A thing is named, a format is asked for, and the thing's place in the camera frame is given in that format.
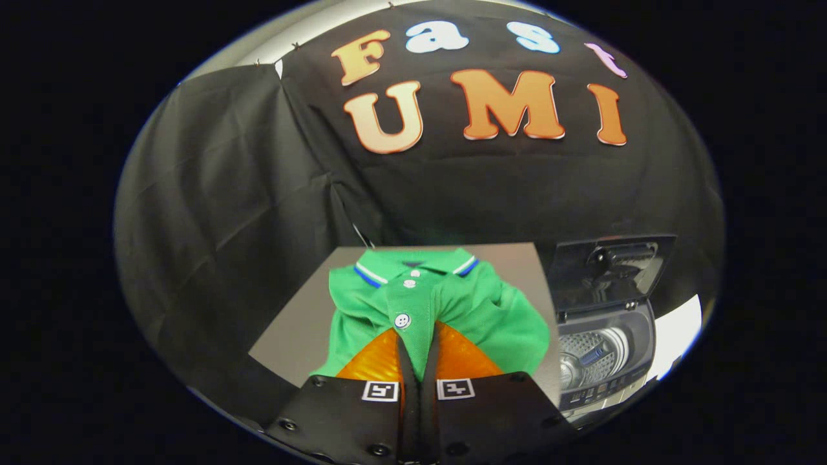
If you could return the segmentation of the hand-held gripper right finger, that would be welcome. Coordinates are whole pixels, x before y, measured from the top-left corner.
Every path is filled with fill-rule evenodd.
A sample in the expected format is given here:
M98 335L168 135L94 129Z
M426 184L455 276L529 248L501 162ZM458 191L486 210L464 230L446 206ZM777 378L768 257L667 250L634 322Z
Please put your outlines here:
M423 464L521 464L576 436L528 373L502 370L457 330L436 323L420 383Z

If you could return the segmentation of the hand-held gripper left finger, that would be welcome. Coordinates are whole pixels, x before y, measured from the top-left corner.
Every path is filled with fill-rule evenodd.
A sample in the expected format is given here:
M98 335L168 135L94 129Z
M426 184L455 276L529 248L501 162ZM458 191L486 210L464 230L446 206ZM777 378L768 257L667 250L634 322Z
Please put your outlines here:
M388 329L333 376L308 377L266 433L333 464L415 461L420 394L404 342Z

